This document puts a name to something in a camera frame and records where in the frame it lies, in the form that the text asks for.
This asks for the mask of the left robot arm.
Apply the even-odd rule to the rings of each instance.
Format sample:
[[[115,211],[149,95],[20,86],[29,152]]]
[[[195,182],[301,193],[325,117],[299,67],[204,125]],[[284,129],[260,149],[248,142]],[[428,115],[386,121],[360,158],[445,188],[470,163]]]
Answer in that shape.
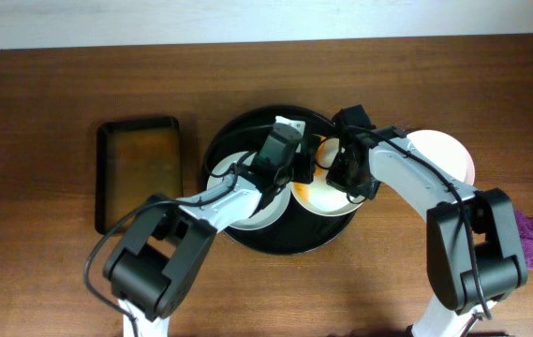
[[[154,195],[117,225],[128,225],[103,266],[131,336],[164,336],[218,233],[256,227],[308,160],[306,123],[277,116],[263,144],[215,172],[218,182],[188,198]]]

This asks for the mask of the white plate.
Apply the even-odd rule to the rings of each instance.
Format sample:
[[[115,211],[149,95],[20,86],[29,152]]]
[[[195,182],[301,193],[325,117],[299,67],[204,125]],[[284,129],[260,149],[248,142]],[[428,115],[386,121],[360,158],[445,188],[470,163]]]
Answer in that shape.
[[[439,168],[462,183],[473,185],[475,166],[466,147],[449,134],[417,130],[407,134],[416,149]]]
[[[341,192],[326,183],[328,170],[315,177],[310,184],[292,183],[291,193],[306,210],[320,216],[340,216],[356,211],[365,202],[365,198],[347,198]]]

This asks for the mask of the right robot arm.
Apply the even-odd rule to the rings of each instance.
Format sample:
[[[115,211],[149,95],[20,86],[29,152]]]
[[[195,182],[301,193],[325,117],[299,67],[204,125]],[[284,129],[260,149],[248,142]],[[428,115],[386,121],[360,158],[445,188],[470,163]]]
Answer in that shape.
[[[466,336],[528,279],[513,205],[495,188],[481,191],[426,158],[396,127],[375,127],[362,106],[333,117],[339,151],[326,176],[351,203],[388,185],[426,223],[426,268],[434,292],[408,336]]]

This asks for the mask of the grey plate with sauce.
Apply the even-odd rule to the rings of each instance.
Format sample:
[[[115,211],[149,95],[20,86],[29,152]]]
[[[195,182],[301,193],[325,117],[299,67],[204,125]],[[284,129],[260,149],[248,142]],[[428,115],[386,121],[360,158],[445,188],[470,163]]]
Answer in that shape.
[[[215,174],[224,173],[233,162],[237,162],[244,154],[246,154],[246,151],[228,155],[224,159],[221,159],[215,167],[211,169],[211,172]],[[231,224],[229,228],[249,231],[262,229],[273,224],[286,211],[289,205],[290,196],[291,191],[290,185],[288,184],[283,191],[274,197],[273,201],[267,207],[250,218]]]

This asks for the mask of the green orange sponge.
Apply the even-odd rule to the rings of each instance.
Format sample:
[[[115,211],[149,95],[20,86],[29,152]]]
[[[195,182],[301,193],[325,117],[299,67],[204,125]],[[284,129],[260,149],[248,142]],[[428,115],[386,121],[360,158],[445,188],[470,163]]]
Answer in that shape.
[[[338,151],[338,138],[328,138],[321,140],[315,154],[315,177],[323,175],[332,166]]]

